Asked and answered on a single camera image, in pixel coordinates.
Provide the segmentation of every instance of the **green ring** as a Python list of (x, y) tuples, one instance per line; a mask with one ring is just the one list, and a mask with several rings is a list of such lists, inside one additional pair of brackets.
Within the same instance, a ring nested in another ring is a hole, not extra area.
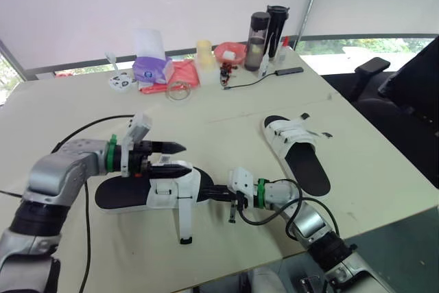
[(258, 208), (263, 209), (263, 199), (265, 195), (265, 182), (266, 179), (260, 178), (258, 180)]
[(109, 172), (114, 171), (112, 164), (115, 158), (116, 144), (117, 144), (117, 136), (116, 134), (112, 134), (110, 143), (108, 144), (108, 152), (107, 152), (107, 171)]

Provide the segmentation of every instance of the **metal pole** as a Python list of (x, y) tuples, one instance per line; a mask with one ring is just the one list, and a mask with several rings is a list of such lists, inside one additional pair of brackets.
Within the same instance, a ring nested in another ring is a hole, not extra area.
[(293, 49), (296, 49), (297, 44), (299, 43), (299, 41), (302, 38), (303, 32), (305, 30), (305, 26), (307, 25), (307, 20), (308, 20), (309, 12), (311, 11), (311, 7), (313, 5), (313, 2), (314, 2), (314, 0), (309, 0), (308, 1), (307, 11), (305, 12), (305, 15), (303, 16), (302, 26), (300, 27), (300, 31), (299, 31), (297, 39), (294, 41)]

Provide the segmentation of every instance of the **white paper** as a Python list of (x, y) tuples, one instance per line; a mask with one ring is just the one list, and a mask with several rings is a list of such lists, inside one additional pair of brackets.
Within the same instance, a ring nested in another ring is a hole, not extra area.
[(135, 29), (134, 50), (137, 56), (165, 59), (162, 35), (158, 30)]

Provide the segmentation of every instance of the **plastic wrapper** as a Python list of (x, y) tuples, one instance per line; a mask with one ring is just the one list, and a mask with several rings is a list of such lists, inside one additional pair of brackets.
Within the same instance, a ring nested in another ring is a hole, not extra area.
[(149, 87), (143, 87), (139, 90), (144, 94), (165, 92), (168, 85), (172, 84), (173, 82), (186, 82), (191, 85), (191, 88), (200, 85), (193, 60), (175, 61), (174, 74), (167, 84), (154, 84)]

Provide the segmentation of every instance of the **black slipper sole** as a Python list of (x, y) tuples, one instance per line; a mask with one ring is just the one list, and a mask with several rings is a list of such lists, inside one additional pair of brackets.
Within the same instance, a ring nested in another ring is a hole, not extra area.
[[(267, 127), (276, 120), (289, 121), (285, 117), (269, 116), (265, 118), (264, 126)], [(312, 196), (324, 196), (329, 193), (331, 184), (312, 145), (309, 143), (293, 144), (285, 156), (285, 161), (304, 192)]]
[[(213, 185), (212, 178), (202, 169), (196, 168), (201, 174), (200, 191), (197, 202), (206, 200), (201, 194), (201, 188)], [(96, 205), (101, 209), (123, 209), (146, 205), (151, 189), (149, 178), (109, 178), (99, 185), (95, 193)]]

